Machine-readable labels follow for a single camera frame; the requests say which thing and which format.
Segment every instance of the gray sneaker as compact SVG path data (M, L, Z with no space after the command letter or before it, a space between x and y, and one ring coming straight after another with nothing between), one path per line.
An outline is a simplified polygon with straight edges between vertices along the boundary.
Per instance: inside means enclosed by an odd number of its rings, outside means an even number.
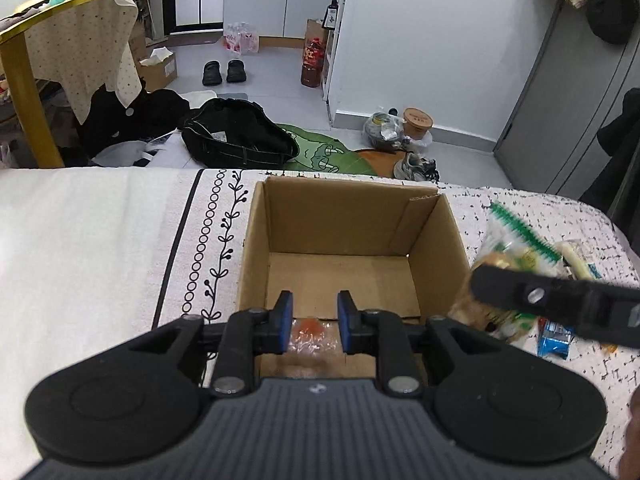
M414 182L440 181L440 174L436 169L434 159L426 159L415 153L407 153L402 160L398 160L394 166L394 177L399 180L413 180Z

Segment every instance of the yellow table leg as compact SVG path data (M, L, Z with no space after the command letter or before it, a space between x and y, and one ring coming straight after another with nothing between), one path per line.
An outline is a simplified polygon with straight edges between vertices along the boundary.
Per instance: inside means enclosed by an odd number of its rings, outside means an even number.
M0 57L14 108L40 168L64 168L42 109L24 34L0 44Z

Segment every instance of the green rug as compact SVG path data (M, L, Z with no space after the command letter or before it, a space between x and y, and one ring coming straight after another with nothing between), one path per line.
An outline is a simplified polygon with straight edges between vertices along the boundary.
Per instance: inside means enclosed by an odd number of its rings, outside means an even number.
M287 130L300 147L300 154L284 165L285 170L377 175L366 160L348 150L337 139L308 132L290 124L278 126Z

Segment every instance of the patterned fabric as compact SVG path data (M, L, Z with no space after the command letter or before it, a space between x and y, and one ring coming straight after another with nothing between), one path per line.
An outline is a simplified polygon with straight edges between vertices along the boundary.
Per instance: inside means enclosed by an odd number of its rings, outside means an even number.
M293 171L278 174L423 185L370 176ZM193 178L183 179L174 190L172 202L176 209L168 211L148 284L148 307L156 310L154 326L186 313L201 314L209 322L224 321L235 310L252 195L256 182L268 175L265 171L200 170ZM593 251L598 270L608 282L639 286L638 276L610 221L590 206L559 196L515 190L441 185L440 192L450 201L469 262L478 254L487 210L491 201L496 200L548 240L582 240ZM535 352L535 335L526 339L523 347ZM640 353L618 349L607 356L598 344L577 339L572 343L568 361L552 359L587 377L606 398L607 425L593 457L604 469L616 474L628 422L627 403L638 386Z
M62 85L78 121L103 84L128 107L142 86L129 49L138 16L133 0L92 0L33 25L26 33L36 79Z

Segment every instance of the plastic bottle of red liquid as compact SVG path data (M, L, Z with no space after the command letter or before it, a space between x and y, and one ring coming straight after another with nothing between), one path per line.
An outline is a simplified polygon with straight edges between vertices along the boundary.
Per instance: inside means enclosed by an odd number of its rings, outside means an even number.
M320 38L313 38L305 47L302 57L302 75L300 82L304 86L315 88L322 80L322 67L324 65L324 45Z

